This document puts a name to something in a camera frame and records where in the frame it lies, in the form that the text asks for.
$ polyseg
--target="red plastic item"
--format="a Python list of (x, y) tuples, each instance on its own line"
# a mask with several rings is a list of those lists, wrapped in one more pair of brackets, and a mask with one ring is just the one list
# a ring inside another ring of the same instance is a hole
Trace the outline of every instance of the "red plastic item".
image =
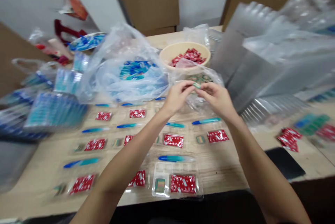
[(110, 112), (99, 112), (95, 117), (96, 120), (109, 121), (112, 117), (112, 113)]
[(95, 174), (91, 174), (77, 178), (69, 194), (73, 195), (76, 193), (89, 191), (92, 188), (95, 177)]
[(292, 128), (283, 128), (277, 139), (282, 143), (282, 146), (290, 151), (299, 152), (297, 140), (301, 139), (302, 135)]
[(62, 32), (68, 33), (68, 34), (70, 34), (72, 36), (75, 36), (77, 38), (87, 35), (87, 33), (84, 30), (80, 30), (78, 32), (78, 31), (75, 31), (73, 29), (70, 29), (68, 27), (63, 26), (62, 23), (61, 23), (61, 21), (58, 20), (58, 19), (55, 19), (54, 26), (55, 26), (55, 34), (56, 34), (56, 36), (59, 37), (59, 39), (63, 42), (63, 44), (65, 46), (67, 46), (67, 44), (69, 44), (70, 42), (62, 38), (62, 35), (61, 35)]
[(335, 141), (335, 127), (325, 124), (316, 134), (325, 140)]
[(177, 63), (180, 61), (180, 59), (185, 58), (188, 60), (191, 60), (197, 64), (202, 64), (205, 62), (206, 58), (200, 57), (201, 53), (197, 51), (195, 48), (193, 49), (187, 49), (187, 51), (184, 54), (179, 54), (179, 56), (172, 59), (170, 65), (173, 67), (176, 67)]
[(207, 132), (207, 137), (209, 143), (221, 142), (229, 140), (227, 134), (224, 130), (216, 130), (212, 132)]
[(87, 143), (84, 151), (102, 150), (106, 144), (106, 139), (94, 139)]
[(123, 145), (126, 146), (134, 137), (135, 135), (127, 135), (125, 137), (125, 143)]
[(195, 177), (171, 175), (171, 192), (196, 194)]
[(180, 135), (175, 135), (175, 134), (164, 134), (163, 144), (178, 146), (182, 148), (184, 144), (184, 137)]
[(146, 116), (146, 110), (130, 110), (130, 118), (144, 118)]
[(145, 186), (146, 185), (146, 171), (140, 170), (136, 173), (135, 177), (129, 183), (129, 187)]

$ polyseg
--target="bag of blue items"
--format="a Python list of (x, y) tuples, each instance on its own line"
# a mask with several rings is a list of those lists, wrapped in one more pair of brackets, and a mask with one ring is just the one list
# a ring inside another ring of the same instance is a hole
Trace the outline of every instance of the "bag of blue items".
[(83, 73), (77, 97), (81, 103), (141, 103), (168, 88), (157, 49), (127, 24), (112, 27)]

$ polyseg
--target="plastic bag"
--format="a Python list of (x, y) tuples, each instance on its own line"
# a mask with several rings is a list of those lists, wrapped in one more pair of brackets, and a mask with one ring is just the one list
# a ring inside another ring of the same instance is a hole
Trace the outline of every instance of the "plastic bag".
[(334, 9), (335, 0), (288, 0), (279, 13), (287, 16), (301, 29), (309, 30), (314, 24), (326, 18), (323, 16), (325, 12)]
[(158, 98), (167, 87), (157, 50), (136, 29), (118, 24), (95, 49), (77, 97), (89, 104), (141, 103)]
[[(223, 80), (214, 70), (182, 58), (176, 65), (176, 69), (169, 75), (169, 84), (174, 85), (183, 80), (192, 80), (199, 84), (213, 82), (224, 86)], [(186, 103), (201, 115), (212, 115), (209, 103), (193, 92), (187, 97)]]
[(183, 34), (181, 38), (174, 38), (167, 40), (167, 44), (175, 44), (182, 42), (195, 42), (202, 45), (205, 45), (210, 50), (210, 41), (209, 41), (209, 26), (208, 24), (201, 24), (194, 28), (183, 28)]

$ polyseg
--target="plastic bowl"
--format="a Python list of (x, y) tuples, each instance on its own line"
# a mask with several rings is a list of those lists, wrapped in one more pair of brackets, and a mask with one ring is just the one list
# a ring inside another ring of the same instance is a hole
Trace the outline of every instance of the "plastic bowl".
[[(169, 65), (171, 63), (172, 59), (177, 57), (179, 54), (184, 54), (187, 49), (192, 49), (195, 48), (197, 51), (201, 53), (200, 57), (206, 58), (205, 62), (203, 62), (201, 65), (206, 65), (209, 60), (210, 60), (210, 51), (209, 49), (198, 43), (194, 42), (183, 42), (183, 43), (175, 43), (171, 44), (167, 47), (165, 47), (159, 54), (159, 58), (161, 61), (164, 63), (164, 65), (167, 67), (169, 70), (175, 70), (176, 68)], [(195, 70), (198, 67), (190, 67), (190, 68), (185, 68), (185, 71), (191, 71)]]

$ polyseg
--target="wooden table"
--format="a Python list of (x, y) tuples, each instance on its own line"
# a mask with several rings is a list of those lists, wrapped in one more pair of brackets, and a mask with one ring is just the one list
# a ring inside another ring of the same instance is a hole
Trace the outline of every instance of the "wooden table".
[[(167, 41), (182, 38), (181, 32), (151, 36), (147, 39), (157, 48), (164, 48)], [(148, 117), (147, 122), (154, 114), (155, 102), (147, 103)], [(320, 110), (332, 116), (335, 115), (334, 104), (320, 105)], [(110, 124), (113, 129), (115, 125), (121, 124), (125, 118), (126, 109), (118, 108)], [(199, 116), (195, 113), (175, 115), (174, 121), (182, 121), (190, 125), (191, 121), (198, 120)], [(288, 126), (289, 120), (282, 122), (267, 132), (258, 132), (254, 136), (260, 146), (264, 149), (280, 147), (280, 143), (274, 138), (279, 132), (280, 127)], [(87, 120), (82, 129), (90, 126)], [(215, 149), (207, 145), (200, 147), (192, 141), (192, 132), (188, 132), (186, 150), (194, 152), (198, 158), (200, 174), (205, 194), (225, 192), (248, 187), (240, 166), (236, 149), (232, 140), (216, 145)], [(73, 155), (71, 150), (81, 137), (81, 131), (69, 133), (57, 133), (49, 139), (43, 141), (16, 186), (8, 193), (0, 195), (0, 219), (3, 218), (28, 218), (37, 216), (48, 216), (75, 212), (79, 209), (86, 196), (68, 198), (64, 201), (53, 199), (56, 181), (59, 181), (59, 171), (64, 161), (80, 158), (80, 155)], [(305, 170), (306, 175), (296, 178), (294, 181), (312, 180), (325, 178), (335, 175), (335, 155), (328, 150), (318, 150), (305, 138), (298, 142), (299, 152), (290, 152), (292, 157)], [(153, 157), (164, 150), (153, 146), (148, 156), (150, 170), (152, 171), (155, 160)], [(90, 155), (103, 157), (103, 165), (99, 168), (101, 172), (107, 163), (114, 157), (118, 150), (111, 149), (100, 154)], [(140, 193), (124, 194), (119, 202), (119, 206), (130, 205), (143, 202), (159, 201), (163, 198), (152, 197), (151, 189), (142, 190)]]

